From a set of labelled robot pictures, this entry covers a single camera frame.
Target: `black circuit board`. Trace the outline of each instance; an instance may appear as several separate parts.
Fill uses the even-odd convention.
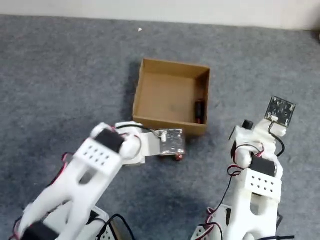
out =
[[[264,118],[288,128],[295,108],[295,104],[283,100],[280,97],[273,96],[266,110]]]

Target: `white plastic bracket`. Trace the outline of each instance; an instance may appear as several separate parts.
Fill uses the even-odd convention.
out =
[[[282,188],[280,179],[247,168],[241,172],[237,180],[239,188],[280,203]]]
[[[59,178],[47,187],[24,211],[18,236],[34,222],[64,201],[72,201],[72,207],[64,230],[57,240],[75,240],[86,225],[91,210],[122,167],[121,157],[88,138],[75,153],[72,161]],[[96,172],[86,184],[80,180],[88,171]]]

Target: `red wire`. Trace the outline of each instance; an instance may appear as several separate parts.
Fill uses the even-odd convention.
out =
[[[68,155],[74,155],[74,153],[72,152],[65,152],[64,154],[62,154],[62,157],[61,157],[61,161],[63,162],[63,165],[61,167],[61,169],[59,170],[58,174],[55,176],[55,178],[50,182],[50,184],[48,185],[51,186],[52,184],[55,183],[55,181],[60,177],[60,175],[64,172],[64,170],[67,168],[68,166],[68,163],[66,161],[67,159],[67,156]]]

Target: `red object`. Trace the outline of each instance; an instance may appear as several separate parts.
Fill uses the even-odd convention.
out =
[[[182,154],[176,154],[176,155],[175,155],[175,160],[176,160],[177,162],[180,162],[183,158],[184,158],[184,156],[183,156]]]

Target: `black wire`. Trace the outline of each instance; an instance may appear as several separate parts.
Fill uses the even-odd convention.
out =
[[[229,188],[230,188],[231,180],[232,180],[233,177],[234,177],[233,175],[230,176],[230,180],[229,180],[228,186],[226,187],[226,190],[225,190],[225,192],[224,192],[224,194],[223,194],[223,197],[222,197],[222,199],[221,199],[218,207],[215,208],[216,211],[220,208],[221,204],[224,202],[225,197],[226,197],[226,195],[227,195],[227,192],[228,192],[228,190],[229,190]]]
[[[278,136],[276,136],[276,135],[274,135],[272,132],[270,132],[270,131],[271,131],[271,128],[273,127],[273,125],[274,125],[274,122],[271,122],[271,124],[270,124],[270,126],[269,126],[268,132],[269,132],[269,134],[270,134],[272,137],[274,137],[274,138],[281,144],[282,149],[281,149],[281,151],[276,155],[277,157],[280,157],[280,156],[285,152],[286,146],[285,146],[284,142],[283,142]]]
[[[115,218],[120,218],[124,225],[126,226],[126,228],[128,229],[129,233],[130,233],[130,236],[132,238],[132,240],[136,240],[135,236],[134,236],[134,233],[132,232],[131,228],[129,227],[129,224],[127,223],[127,221],[125,220],[125,218],[123,216],[121,216],[120,214],[116,213],[115,215],[113,215],[112,217],[109,218],[109,220],[107,222],[105,222],[103,220],[103,222],[105,222],[104,226],[102,227],[101,231],[99,232],[99,234],[97,235],[97,239],[98,240],[101,240],[101,237],[102,235],[105,233],[106,229],[107,229],[107,226],[110,225],[111,221]]]
[[[276,229],[278,229],[278,227],[280,226],[280,224],[281,224],[281,222],[283,221],[283,219],[284,219],[284,216],[282,216],[281,214],[280,214],[280,212],[279,212],[279,210],[278,210],[278,221],[276,221]]]
[[[154,130],[152,130],[150,128],[147,128],[147,127],[145,127],[143,125],[137,125],[137,124],[121,125],[121,126],[117,126],[115,129],[124,129],[124,128],[130,128],[130,127],[144,129],[144,130],[149,131],[149,132],[153,132],[154,131]]]
[[[259,150],[259,148],[257,148],[256,146],[253,146],[253,145],[251,145],[251,144],[241,144],[241,145],[239,145],[239,146],[237,146],[237,147],[235,148],[235,151],[237,151],[237,149],[238,149],[238,148],[241,148],[241,147],[252,147],[252,148],[254,148],[255,150],[257,150],[258,153],[261,152],[261,151]]]
[[[127,124],[127,125],[117,126],[115,129],[124,129],[124,128],[139,128],[139,129],[143,129],[143,130],[146,130],[148,132],[153,133],[157,138],[160,138],[159,134],[155,130],[153,130],[151,128],[148,128],[148,127],[145,127],[143,125]]]
[[[295,239],[296,237],[294,235],[288,235],[288,236],[268,236],[263,237],[258,240],[284,240],[284,239]]]

